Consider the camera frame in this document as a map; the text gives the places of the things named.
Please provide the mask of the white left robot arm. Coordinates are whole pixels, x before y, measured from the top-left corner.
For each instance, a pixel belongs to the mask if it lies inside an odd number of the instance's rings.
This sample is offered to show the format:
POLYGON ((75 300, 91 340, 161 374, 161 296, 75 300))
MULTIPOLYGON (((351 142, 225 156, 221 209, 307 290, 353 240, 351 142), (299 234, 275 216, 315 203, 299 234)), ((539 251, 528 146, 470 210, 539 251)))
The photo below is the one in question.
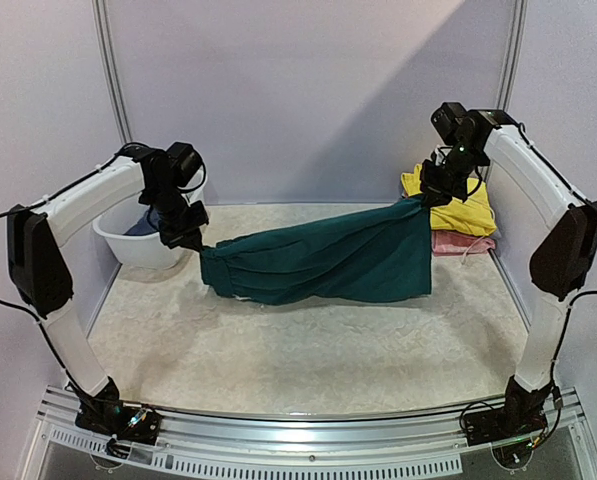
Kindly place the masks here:
POLYGON ((206 167, 189 143, 166 149, 132 142, 82 178, 28 207, 8 213, 9 276, 23 302, 39 318, 69 380, 85 395, 95 397, 86 410, 106 434, 126 426, 126 412, 107 396, 110 384, 84 333, 74 305, 74 279, 64 249, 72 238, 98 217, 134 199, 156 213, 156 237, 169 251, 201 250, 201 229, 209 221, 197 192, 206 167))

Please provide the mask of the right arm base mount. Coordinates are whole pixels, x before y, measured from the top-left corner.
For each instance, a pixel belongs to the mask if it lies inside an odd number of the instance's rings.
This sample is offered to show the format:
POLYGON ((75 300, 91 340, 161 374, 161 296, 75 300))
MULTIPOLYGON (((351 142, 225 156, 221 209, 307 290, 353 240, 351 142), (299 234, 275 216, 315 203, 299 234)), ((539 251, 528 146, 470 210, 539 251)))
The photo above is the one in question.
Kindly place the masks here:
POLYGON ((460 413, 459 426, 469 446, 495 444, 494 459, 504 467, 529 459, 555 433, 562 416, 562 394, 554 380, 527 391, 511 377, 504 403, 493 407, 485 401, 469 403, 460 413))

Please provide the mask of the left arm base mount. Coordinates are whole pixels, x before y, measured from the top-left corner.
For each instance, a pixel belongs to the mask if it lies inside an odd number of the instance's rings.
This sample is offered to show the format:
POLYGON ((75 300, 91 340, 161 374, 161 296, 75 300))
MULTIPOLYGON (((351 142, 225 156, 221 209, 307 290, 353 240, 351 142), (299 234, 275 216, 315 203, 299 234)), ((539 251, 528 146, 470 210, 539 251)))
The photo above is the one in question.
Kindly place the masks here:
POLYGON ((96 395, 87 394, 73 381, 68 386, 79 400, 75 426, 106 436, 106 455, 125 460, 131 444, 156 445, 163 417, 149 405, 121 400, 111 378, 96 395))

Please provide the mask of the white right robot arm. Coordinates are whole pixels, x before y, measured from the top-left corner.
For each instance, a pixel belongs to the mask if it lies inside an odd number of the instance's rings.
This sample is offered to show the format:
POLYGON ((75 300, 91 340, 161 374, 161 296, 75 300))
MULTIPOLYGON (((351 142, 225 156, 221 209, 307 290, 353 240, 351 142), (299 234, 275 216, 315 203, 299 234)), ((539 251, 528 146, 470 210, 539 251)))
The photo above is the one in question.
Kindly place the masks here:
POLYGON ((597 251, 597 202, 585 198, 535 147, 524 127, 503 110, 467 110, 444 102, 430 118, 443 141, 422 164, 422 202, 439 207, 474 193, 467 185, 495 165, 529 199, 548 233, 529 260, 541 291, 512 385, 533 393, 552 383, 565 326, 597 251))

